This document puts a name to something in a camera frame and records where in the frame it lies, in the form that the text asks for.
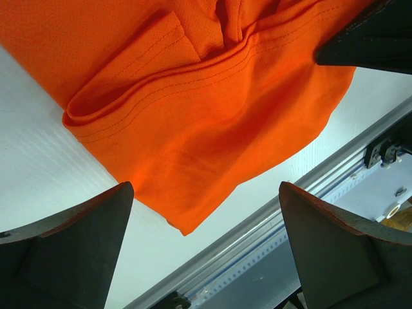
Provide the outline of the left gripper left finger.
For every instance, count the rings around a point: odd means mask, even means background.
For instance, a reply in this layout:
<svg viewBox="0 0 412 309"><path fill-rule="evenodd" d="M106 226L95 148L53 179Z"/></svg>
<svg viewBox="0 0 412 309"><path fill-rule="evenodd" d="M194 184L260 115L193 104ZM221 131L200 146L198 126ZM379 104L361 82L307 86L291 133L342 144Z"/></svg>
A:
<svg viewBox="0 0 412 309"><path fill-rule="evenodd" d="M131 214L120 183L1 233L1 308L103 308Z"/></svg>

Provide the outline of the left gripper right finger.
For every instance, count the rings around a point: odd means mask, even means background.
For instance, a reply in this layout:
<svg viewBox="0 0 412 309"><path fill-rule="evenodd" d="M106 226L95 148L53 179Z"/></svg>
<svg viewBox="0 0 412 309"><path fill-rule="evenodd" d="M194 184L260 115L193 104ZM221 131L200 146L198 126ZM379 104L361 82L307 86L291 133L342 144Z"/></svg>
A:
<svg viewBox="0 0 412 309"><path fill-rule="evenodd" d="M279 202L309 308L411 308L411 233L289 182Z"/></svg>

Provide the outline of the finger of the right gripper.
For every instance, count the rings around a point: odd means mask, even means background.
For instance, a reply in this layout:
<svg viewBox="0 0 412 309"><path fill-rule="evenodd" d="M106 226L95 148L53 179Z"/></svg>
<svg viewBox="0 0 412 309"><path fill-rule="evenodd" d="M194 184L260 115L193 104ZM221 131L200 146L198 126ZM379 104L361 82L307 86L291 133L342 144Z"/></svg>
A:
<svg viewBox="0 0 412 309"><path fill-rule="evenodd" d="M316 52L322 66L411 74L411 1L374 1Z"/></svg>

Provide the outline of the orange t shirt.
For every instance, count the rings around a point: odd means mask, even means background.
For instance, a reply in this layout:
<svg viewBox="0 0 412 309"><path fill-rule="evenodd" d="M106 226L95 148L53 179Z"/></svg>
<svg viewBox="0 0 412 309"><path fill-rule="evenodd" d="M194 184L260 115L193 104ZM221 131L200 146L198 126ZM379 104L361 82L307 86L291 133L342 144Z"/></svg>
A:
<svg viewBox="0 0 412 309"><path fill-rule="evenodd" d="M354 67L316 49L367 1L2 1L1 45L63 125L183 235L315 140Z"/></svg>

